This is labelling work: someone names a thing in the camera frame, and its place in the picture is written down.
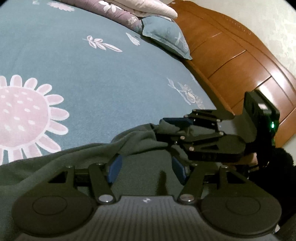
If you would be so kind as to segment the right hand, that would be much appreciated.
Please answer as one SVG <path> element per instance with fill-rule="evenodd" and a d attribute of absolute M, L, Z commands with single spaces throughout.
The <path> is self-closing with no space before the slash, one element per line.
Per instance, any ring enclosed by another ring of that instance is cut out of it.
<path fill-rule="evenodd" d="M 233 170 L 237 170 L 237 166 L 242 165 L 242 166 L 253 167 L 253 166 L 256 166 L 257 164 L 258 164 L 257 154 L 252 153 L 250 155 L 242 157 L 237 163 L 227 163 L 226 165 Z"/>

